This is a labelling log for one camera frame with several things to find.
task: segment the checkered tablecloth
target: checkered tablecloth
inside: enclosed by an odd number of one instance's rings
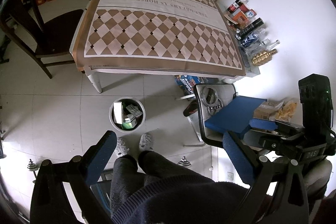
[[[92,0],[73,56],[78,67],[245,74],[212,0]]]

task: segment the wall outlet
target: wall outlet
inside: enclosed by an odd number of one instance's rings
[[[228,180],[233,180],[233,173],[227,172],[227,179]]]

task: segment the gray pants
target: gray pants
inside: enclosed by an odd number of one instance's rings
[[[152,182],[179,175],[202,176],[153,151],[142,152],[138,162],[145,174],[137,172],[137,161],[132,156],[126,155],[116,159],[110,191],[111,216],[132,194]]]

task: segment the wooden chair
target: wooden chair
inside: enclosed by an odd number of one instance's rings
[[[44,64],[41,58],[69,54],[70,44],[83,10],[73,10],[44,23],[35,0],[31,0],[31,4],[37,23],[24,8],[21,0],[7,0],[0,15],[0,27],[13,42],[35,60],[51,79],[52,75],[47,67],[71,64],[74,60]],[[5,20],[9,15],[34,38],[37,43],[35,52],[7,25]]]

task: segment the shoe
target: shoe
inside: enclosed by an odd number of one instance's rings
[[[127,146],[123,137],[117,138],[117,146],[115,147],[114,152],[118,158],[125,156],[129,153],[129,147]]]
[[[145,133],[141,135],[139,142],[139,151],[153,151],[154,140],[151,134]]]

